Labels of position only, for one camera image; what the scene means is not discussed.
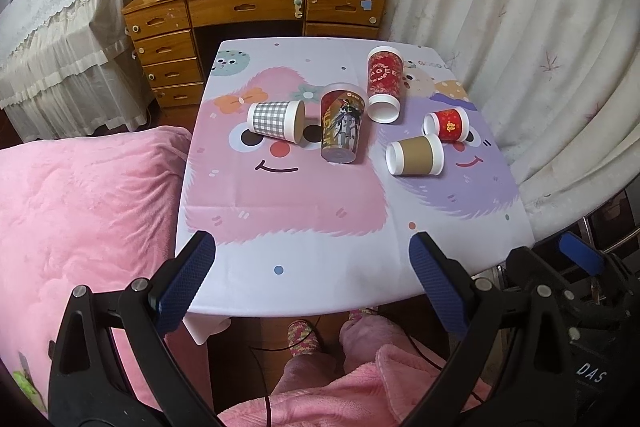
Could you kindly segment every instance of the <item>desk drawer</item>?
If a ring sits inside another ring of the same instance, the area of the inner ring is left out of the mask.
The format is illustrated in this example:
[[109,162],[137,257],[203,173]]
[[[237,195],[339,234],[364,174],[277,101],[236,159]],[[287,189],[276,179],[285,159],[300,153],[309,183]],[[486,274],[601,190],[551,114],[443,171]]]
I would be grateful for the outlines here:
[[229,22],[285,21],[296,17],[294,0],[187,0],[193,26]]
[[136,42],[136,52],[143,66],[179,58],[191,58],[196,54],[191,42],[191,30],[143,39]]
[[350,39],[378,38],[378,28],[373,26],[354,26],[353,24],[324,24],[308,22],[305,24],[307,37],[347,37]]
[[167,2],[129,13],[124,20],[134,41],[189,27],[184,1]]
[[183,84],[181,86],[159,87],[154,89],[160,107],[191,105],[200,103],[204,93],[204,84]]
[[182,60],[145,66],[145,74],[151,87],[202,82],[197,58],[183,58]]
[[[365,10],[361,3],[369,7]],[[380,26],[385,0],[306,0],[306,20]]]

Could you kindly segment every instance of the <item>paper cup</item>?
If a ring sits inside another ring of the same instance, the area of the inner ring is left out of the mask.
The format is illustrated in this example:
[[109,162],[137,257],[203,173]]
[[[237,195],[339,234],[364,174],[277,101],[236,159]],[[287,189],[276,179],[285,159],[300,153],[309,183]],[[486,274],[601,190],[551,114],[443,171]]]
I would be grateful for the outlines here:
[[400,115],[400,84],[404,62],[400,52],[391,46],[378,46],[367,57],[367,94],[369,118],[378,123],[391,123]]
[[247,115],[249,131],[271,138],[300,143],[305,129],[305,103],[256,102]]
[[443,142],[463,142],[469,136],[468,114],[461,107],[430,112],[424,117],[422,134],[435,134]]
[[442,142],[434,134],[391,142],[386,146],[386,166],[394,176],[437,176],[444,168]]
[[360,124],[367,108],[365,93],[353,84],[330,84],[322,93],[320,107],[320,155],[331,163],[353,162]]

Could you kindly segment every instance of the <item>wooden desk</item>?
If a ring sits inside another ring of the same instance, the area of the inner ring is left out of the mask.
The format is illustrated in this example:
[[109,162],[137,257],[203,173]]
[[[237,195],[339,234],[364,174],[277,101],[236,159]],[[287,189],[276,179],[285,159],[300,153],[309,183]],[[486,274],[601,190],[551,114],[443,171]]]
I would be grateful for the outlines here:
[[375,39],[385,1],[133,0],[122,13],[158,103],[171,107],[202,98],[209,71],[198,52],[197,28],[299,21],[306,36]]

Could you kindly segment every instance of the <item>pink blanket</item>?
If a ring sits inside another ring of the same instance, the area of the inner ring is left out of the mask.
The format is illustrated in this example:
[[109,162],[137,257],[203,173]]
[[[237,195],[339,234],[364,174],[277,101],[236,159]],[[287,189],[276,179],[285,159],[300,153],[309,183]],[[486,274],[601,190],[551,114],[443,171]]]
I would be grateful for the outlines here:
[[[74,286],[122,289],[174,255],[190,140],[164,126],[0,151],[0,358],[20,371],[21,353],[45,403],[47,346]],[[124,332],[115,333],[136,396],[157,407]],[[184,328],[167,344],[210,404],[207,346]]]
[[[431,360],[445,363],[420,346]],[[325,387],[300,389],[270,397],[274,427],[396,427],[413,410],[439,371],[417,355],[392,344],[380,347],[367,362]],[[475,393],[486,399],[489,386],[478,381]],[[479,402],[469,397],[465,410]],[[258,427],[265,421],[263,398],[241,403],[220,414],[227,427]]]

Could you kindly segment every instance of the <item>gray plaid paper cup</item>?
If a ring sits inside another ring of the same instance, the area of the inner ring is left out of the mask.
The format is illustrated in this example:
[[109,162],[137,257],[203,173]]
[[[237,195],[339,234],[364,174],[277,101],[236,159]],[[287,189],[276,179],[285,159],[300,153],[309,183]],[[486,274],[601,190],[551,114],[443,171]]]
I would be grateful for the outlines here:
[[278,140],[300,143],[305,128],[305,103],[252,103],[247,115],[249,131]]

